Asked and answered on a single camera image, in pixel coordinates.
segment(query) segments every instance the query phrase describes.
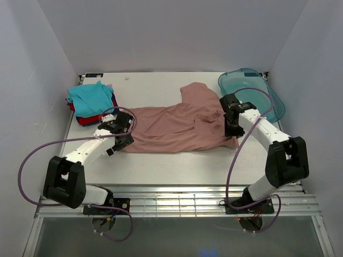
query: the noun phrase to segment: glass panel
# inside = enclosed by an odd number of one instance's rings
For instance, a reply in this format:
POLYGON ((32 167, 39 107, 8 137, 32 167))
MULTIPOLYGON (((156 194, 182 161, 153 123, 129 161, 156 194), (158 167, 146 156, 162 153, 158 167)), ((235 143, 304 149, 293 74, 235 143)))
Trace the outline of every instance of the glass panel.
MULTIPOLYGON (((134 221, 132 236, 117 243, 94 233, 91 218, 44 218, 34 256, 323 256, 311 217, 279 217, 255 236, 214 227, 241 229, 233 217, 134 221)), ((129 219, 117 218, 110 234, 122 237, 128 229, 129 219)))

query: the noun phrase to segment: pink cloth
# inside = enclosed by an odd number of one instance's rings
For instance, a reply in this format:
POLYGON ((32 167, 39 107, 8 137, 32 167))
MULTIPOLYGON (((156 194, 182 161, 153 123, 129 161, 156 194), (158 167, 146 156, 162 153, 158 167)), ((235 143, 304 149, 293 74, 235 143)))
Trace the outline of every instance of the pink cloth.
POLYGON ((131 109, 138 123, 129 153, 178 153, 218 146, 238 147, 224 136, 224 112, 217 94, 203 83, 180 89, 182 103, 169 107, 131 109))

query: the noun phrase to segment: metal frame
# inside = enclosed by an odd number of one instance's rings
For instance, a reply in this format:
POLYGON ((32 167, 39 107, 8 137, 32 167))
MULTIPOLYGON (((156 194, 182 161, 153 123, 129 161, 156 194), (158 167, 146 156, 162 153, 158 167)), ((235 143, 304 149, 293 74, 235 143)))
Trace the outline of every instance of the metal frame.
POLYGON ((334 256, 333 249, 327 236, 326 229, 323 223, 322 216, 312 216, 312 220, 317 232, 320 246, 322 247, 324 256, 334 256))
POLYGON ((28 236, 28 241, 23 253, 23 257, 31 257, 34 255, 34 251, 36 250, 36 245, 39 239, 39 234, 42 229, 43 220, 44 218, 42 217, 36 217, 34 219, 30 235, 28 236))
MULTIPOLYGON (((108 187, 116 198, 130 198, 130 213, 133 217, 237 217, 227 215, 219 202, 225 198, 223 186, 188 186, 188 187, 108 187)), ((242 195, 245 186, 231 186, 230 197, 242 195)), ((320 215, 316 197, 304 194, 299 184, 290 185, 279 192, 282 200, 281 216, 314 216, 320 215)), ((272 199, 278 207, 277 198, 272 199)), ((38 217, 88 217, 82 214, 83 206, 71 209, 66 206, 40 207, 38 217)))

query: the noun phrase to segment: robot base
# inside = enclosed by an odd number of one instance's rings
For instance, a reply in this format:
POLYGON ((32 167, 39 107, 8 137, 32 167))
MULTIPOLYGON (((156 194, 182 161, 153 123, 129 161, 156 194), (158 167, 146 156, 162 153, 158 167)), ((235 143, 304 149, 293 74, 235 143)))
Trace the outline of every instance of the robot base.
MULTIPOLYGON (((107 206, 109 207, 116 207, 124 209, 130 212, 130 198, 113 198, 113 202, 109 203, 107 206)), ((112 215, 115 213, 116 210, 108 210, 108 209, 98 209, 93 207, 84 206, 84 215, 112 215)), ((117 215, 126 215, 123 212, 120 212, 117 215)))
MULTIPOLYGON (((239 197, 230 197, 229 201, 233 206, 244 206, 240 204, 239 197)), ((274 207, 271 199, 267 199, 266 201, 263 201, 259 205, 253 206, 250 209, 244 209, 244 210, 234 210, 231 209, 227 204, 224 204, 225 206, 225 213, 226 214, 254 214, 261 208, 261 214, 273 214, 274 213, 274 207)))

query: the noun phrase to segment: stack of clothes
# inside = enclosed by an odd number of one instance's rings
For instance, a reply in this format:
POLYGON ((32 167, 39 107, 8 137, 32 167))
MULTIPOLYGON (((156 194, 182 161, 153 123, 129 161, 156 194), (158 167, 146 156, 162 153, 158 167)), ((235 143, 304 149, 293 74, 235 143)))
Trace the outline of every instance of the stack of clothes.
MULTIPOLYGON (((113 88, 98 81, 95 84, 80 85, 68 89, 66 98, 68 106, 77 122, 82 126, 90 126, 99 122, 99 115, 108 108, 117 107, 113 88)), ((118 109, 108 110, 107 114, 117 114, 118 109)))

